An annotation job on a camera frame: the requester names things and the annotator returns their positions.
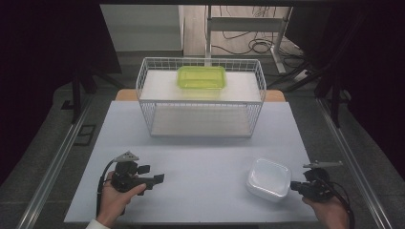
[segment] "white bowl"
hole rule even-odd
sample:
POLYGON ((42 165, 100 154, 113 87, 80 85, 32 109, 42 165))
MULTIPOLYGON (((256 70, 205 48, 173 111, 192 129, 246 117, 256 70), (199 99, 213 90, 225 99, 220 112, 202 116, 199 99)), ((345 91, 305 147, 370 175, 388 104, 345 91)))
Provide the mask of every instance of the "white bowl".
POLYGON ((284 165, 259 158, 249 172, 247 189, 261 198, 278 202, 285 198, 291 182, 291 170, 284 165))

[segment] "yellow container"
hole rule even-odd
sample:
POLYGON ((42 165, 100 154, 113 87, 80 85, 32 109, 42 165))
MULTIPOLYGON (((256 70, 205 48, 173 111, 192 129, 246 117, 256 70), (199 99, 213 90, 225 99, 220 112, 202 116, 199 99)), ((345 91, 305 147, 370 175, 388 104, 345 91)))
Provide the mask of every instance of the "yellow container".
POLYGON ((177 84, 181 89, 223 89, 225 69, 221 66, 183 66, 178 69, 177 84))

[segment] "sleeve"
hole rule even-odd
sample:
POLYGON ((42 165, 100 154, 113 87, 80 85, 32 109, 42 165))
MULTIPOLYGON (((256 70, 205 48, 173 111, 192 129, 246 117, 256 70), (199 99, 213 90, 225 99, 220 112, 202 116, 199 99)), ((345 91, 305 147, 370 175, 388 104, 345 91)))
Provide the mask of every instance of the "sleeve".
POLYGON ((97 220, 92 219, 89 225, 87 225, 86 229, 110 229, 110 228, 99 223, 97 220))

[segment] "human hand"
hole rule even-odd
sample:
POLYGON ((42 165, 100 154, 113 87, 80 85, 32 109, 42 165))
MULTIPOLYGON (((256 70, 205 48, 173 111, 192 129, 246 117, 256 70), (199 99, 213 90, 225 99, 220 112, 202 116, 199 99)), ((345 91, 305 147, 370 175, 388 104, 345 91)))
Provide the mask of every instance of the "human hand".
POLYGON ((314 202, 308 198, 303 198, 303 201, 312 207, 316 217, 327 228, 348 228, 348 213, 337 197, 333 197, 327 202, 314 202))
POLYGON ((99 223, 110 228, 124 211, 125 206, 131 201, 131 198, 146 188, 146 184, 141 184, 126 193, 120 193, 111 185, 113 173, 114 171, 108 173, 107 181, 104 183, 100 211, 96 218, 99 223))

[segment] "white table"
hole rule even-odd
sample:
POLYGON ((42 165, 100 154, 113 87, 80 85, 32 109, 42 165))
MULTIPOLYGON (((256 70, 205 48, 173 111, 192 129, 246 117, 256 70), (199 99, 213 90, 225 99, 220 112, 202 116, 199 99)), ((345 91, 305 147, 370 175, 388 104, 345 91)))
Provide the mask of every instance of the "white table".
POLYGON ((283 164, 305 181, 309 159, 287 102, 265 103, 252 138, 151 137, 139 104, 113 101, 65 222, 96 213, 96 187, 107 163, 126 151, 151 165, 143 177, 164 183, 134 197, 118 220, 134 224, 265 223, 314 221, 297 192, 273 203, 249 193, 248 171, 259 157, 283 164))

